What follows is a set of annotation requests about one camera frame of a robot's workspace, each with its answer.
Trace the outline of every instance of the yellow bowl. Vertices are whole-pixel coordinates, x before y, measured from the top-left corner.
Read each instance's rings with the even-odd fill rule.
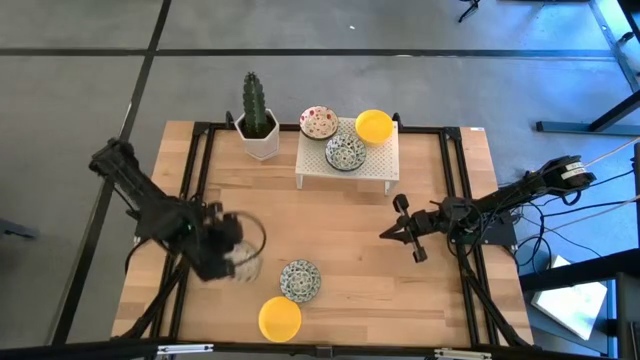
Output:
[[[276,296],[262,305],[258,326],[269,341],[291,340],[300,329],[302,314],[298,304],[284,296]]]
[[[384,144],[393,132],[393,120],[380,110],[367,110],[356,118],[356,134],[369,145]]]

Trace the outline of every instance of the cactus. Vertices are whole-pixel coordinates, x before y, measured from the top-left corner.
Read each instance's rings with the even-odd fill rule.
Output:
[[[248,73],[244,78],[244,122],[242,132],[246,138],[263,139],[272,129],[267,121],[267,110],[264,105],[262,84],[255,73]]]

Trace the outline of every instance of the wooden tabletop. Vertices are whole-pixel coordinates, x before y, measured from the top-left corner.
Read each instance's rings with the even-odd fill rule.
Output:
[[[152,180],[178,195],[193,122],[168,122]],[[463,146],[474,197],[497,189],[483,129],[462,128]],[[435,209],[430,200],[446,195],[438,137],[400,134],[400,182],[393,194],[382,182],[310,177],[296,190],[298,133],[280,133],[280,153],[258,162],[244,153],[235,131],[216,131],[206,201],[220,200],[225,210],[253,213],[264,223],[268,243],[255,282],[202,282],[189,276],[179,339],[268,342],[258,329],[258,312],[281,295],[279,275],[296,259],[314,263],[322,275],[318,295],[300,306],[302,327],[290,341],[299,344],[469,346],[456,259],[443,234],[421,238],[429,256],[416,264],[412,248],[378,235],[394,224],[391,200],[405,193],[410,211]],[[204,139],[196,158],[201,162]],[[453,168],[456,169],[453,144]],[[195,189],[194,171],[191,189]],[[457,193],[462,194],[456,173]],[[247,240],[257,244],[246,225]],[[484,246],[491,295],[520,336],[532,341],[518,274],[504,249]],[[158,291],[165,254],[149,243],[133,256],[125,280],[113,334],[129,329]],[[172,299],[164,316],[168,333]],[[476,299],[481,339],[486,342],[482,307]]]

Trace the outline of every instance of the concrete floor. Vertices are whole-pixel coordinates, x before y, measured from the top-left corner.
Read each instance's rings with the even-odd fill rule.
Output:
[[[617,16],[610,1],[599,3],[606,16]],[[0,47],[145,48],[160,4],[3,0]],[[172,5],[160,47],[608,49],[584,3],[485,0],[458,25],[455,18],[466,6],[419,0],[373,0],[366,6],[355,0],[182,0]],[[619,21],[611,26],[616,35],[626,31]],[[89,157],[118,134],[141,63],[139,57],[0,57],[0,217],[42,232],[36,241],[0,242],[0,348],[46,341],[99,185],[86,168]],[[295,122],[311,104],[326,104],[341,115],[375,107],[397,111],[411,125],[485,127],[503,183],[553,157],[580,154],[589,161],[628,141],[532,130],[540,120],[590,122],[628,96],[629,85],[613,59],[156,58],[131,139],[143,169],[153,166],[167,120],[220,121],[226,110],[240,114],[247,71],[258,73],[267,104],[282,122]],[[625,122],[637,120],[632,115]],[[601,179],[625,172],[631,157],[631,148],[625,149],[592,171]],[[583,194],[580,204],[626,199],[633,192],[627,177]],[[552,203],[545,212],[560,205]],[[537,221],[535,212],[527,216]],[[132,232],[132,221],[114,199],[72,341],[108,338]],[[517,232],[524,237],[535,228],[521,222]],[[623,208],[562,233],[603,255],[628,249],[637,245],[635,211]],[[593,256],[554,235],[547,239],[554,253],[570,260]]]

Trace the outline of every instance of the white hexagonal pot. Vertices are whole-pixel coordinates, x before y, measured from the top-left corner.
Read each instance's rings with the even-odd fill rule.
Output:
[[[280,148],[280,123],[278,119],[276,119],[276,116],[273,115],[271,109],[267,109],[267,113],[276,123],[276,126],[274,126],[269,135],[264,139],[247,139],[244,137],[242,130],[240,130],[240,123],[244,120],[244,113],[234,123],[244,143],[244,151],[260,161],[276,156]]]

